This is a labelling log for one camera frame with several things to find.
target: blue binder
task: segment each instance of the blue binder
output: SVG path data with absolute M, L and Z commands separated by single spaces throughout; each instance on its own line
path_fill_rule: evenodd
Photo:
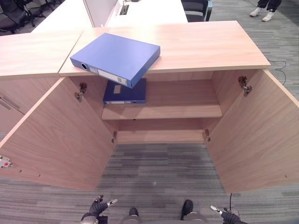
M 159 55 L 160 46 L 104 33 L 71 56 L 71 62 L 132 88 Z
M 145 104 L 146 79 L 142 78 L 133 89 L 108 81 L 104 104 Z

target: binder ring hole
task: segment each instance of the binder ring hole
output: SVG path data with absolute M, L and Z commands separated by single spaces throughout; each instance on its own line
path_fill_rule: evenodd
M 87 70 L 87 67 L 84 63 L 81 63 L 82 68 L 84 68 L 85 70 Z

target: white desk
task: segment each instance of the white desk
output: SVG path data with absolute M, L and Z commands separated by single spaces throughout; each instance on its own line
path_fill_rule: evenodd
M 126 2 L 127 15 L 113 9 L 106 26 L 142 26 L 163 23 L 185 23 L 187 18 L 181 0 L 140 0 Z M 92 28 L 83 0 L 65 0 L 32 32 L 50 32 Z
M 83 0 L 65 0 L 32 32 L 80 30 L 92 27 Z
M 107 27 L 188 22 L 181 0 L 140 0 L 125 2 L 125 5 L 129 5 L 127 15 L 113 13 Z

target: metal hinge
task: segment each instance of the metal hinge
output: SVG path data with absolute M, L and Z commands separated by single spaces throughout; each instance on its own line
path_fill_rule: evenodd
M 87 90 L 87 84 L 86 83 L 80 83 L 80 92 L 75 93 L 75 97 L 79 102 L 81 102 L 82 95 L 86 92 L 86 90 Z
M 210 132 L 208 129 L 205 130 L 204 139 L 207 140 L 208 142 L 211 141 Z
M 13 164 L 9 158 L 0 155 L 0 168 L 9 168 L 12 166 Z
M 117 136 L 117 131 L 114 131 L 113 132 L 113 138 L 112 138 L 112 143 L 114 143 L 115 142 L 115 140 L 116 140 L 116 136 Z
M 247 96 L 252 91 L 252 86 L 247 86 L 247 77 L 240 76 L 238 78 L 241 88 L 244 90 L 244 96 Z

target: black office chair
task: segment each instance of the black office chair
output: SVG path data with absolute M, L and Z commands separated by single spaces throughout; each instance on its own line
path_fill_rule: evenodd
M 182 0 L 188 22 L 209 21 L 212 13 L 211 0 Z
M 0 31 L 14 34 L 18 27 L 25 24 L 28 15 L 14 0 L 0 0 L 0 6 L 3 10 L 0 13 Z
M 41 17 L 41 18 L 46 18 L 43 15 L 43 9 L 42 7 L 28 7 L 27 5 L 31 2 L 33 2 L 33 0 L 15 0 L 26 12 L 28 12 L 29 15 L 29 20 L 31 21 L 31 25 L 33 27 L 35 27 L 35 24 L 33 22 L 33 20 L 35 18 Z

